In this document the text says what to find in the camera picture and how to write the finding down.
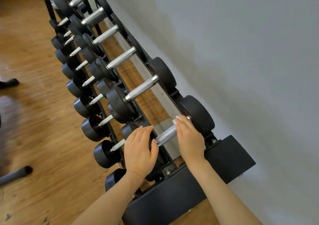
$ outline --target forearm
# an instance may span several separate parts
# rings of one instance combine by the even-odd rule
[[[140,175],[128,171],[115,186],[86,209],[72,225],[118,225],[142,181],[143,178]]]
[[[261,222],[229,189],[208,161],[190,168],[221,225],[260,225]]]

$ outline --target hand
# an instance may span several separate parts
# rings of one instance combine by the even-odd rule
[[[176,118],[176,131],[178,146],[181,156],[187,164],[189,170],[194,166],[201,164],[205,161],[204,150],[205,142],[204,137],[195,129],[193,124],[185,116],[178,116]]]
[[[124,144],[124,158],[127,171],[133,171],[145,178],[154,168],[159,147],[155,139],[152,148],[148,144],[153,126],[139,127],[126,139]]]

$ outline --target wooden floor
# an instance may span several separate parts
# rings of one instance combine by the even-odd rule
[[[105,192],[106,176],[118,168],[103,169],[93,158],[97,143],[82,133],[48,20],[43,0],[0,0],[0,80],[21,82],[0,91],[0,172],[34,167],[32,175],[0,187],[0,224],[71,224]],[[113,37],[104,46],[111,59],[123,52]],[[130,61],[118,71],[131,90],[143,82]],[[150,90],[137,101],[151,124],[168,118]],[[122,124],[111,124],[121,139]],[[173,224],[218,222],[205,200]]]

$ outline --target left hand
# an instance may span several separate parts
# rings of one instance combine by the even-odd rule
[[[126,139],[124,145],[124,158],[127,171],[133,171],[145,178],[154,168],[159,147],[155,139],[152,148],[148,144],[153,126],[139,127]]]

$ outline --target gray wall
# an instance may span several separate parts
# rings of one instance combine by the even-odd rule
[[[229,186],[265,224],[319,224],[319,0],[108,0],[257,165]]]

